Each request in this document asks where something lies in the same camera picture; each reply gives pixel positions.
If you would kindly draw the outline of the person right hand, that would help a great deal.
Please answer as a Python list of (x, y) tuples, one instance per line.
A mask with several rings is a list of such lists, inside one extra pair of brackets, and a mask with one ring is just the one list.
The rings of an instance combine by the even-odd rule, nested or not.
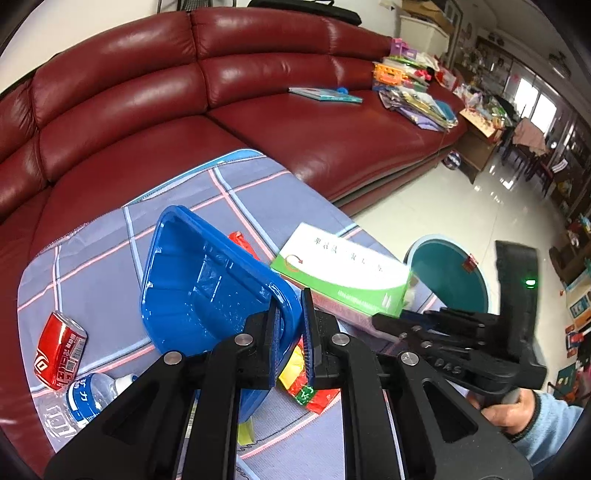
[(477, 395), (469, 392), (466, 399), (494, 426), (500, 428), (509, 440), (516, 443), (531, 429), (540, 410), (538, 394), (529, 389), (519, 391), (516, 403), (483, 407)]

